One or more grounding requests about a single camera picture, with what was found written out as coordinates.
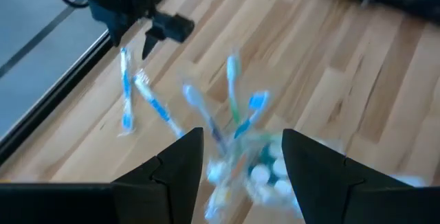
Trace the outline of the black aluminium table frame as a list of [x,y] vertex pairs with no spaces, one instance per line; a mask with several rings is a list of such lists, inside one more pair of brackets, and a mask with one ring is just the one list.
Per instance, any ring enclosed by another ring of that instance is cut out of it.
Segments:
[[104,32],[48,92],[0,139],[2,166],[113,47]]

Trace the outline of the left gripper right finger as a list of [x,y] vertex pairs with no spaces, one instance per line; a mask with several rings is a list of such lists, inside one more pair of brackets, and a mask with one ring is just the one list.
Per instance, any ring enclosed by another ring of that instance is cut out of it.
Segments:
[[411,186],[290,128],[282,152],[306,224],[440,224],[440,186]]

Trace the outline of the clear plastic bag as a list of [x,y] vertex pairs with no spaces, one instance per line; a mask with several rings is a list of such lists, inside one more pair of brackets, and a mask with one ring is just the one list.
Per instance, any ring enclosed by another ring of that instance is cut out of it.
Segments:
[[264,207],[303,214],[287,175],[281,133],[248,133],[210,160],[207,180],[215,185],[204,211],[209,224],[226,224],[226,211],[244,189],[250,200]]

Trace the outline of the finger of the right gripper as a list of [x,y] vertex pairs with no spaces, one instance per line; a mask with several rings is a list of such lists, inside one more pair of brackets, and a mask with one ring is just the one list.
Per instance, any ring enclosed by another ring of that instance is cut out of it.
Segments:
[[145,42],[142,50],[142,60],[145,60],[147,56],[151,53],[152,49],[156,46],[159,38],[154,34],[145,34]]

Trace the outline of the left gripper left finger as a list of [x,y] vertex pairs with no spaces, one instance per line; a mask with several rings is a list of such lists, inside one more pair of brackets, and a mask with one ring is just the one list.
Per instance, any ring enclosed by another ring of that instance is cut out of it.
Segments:
[[203,133],[193,128],[109,183],[0,183],[0,224],[191,224]]

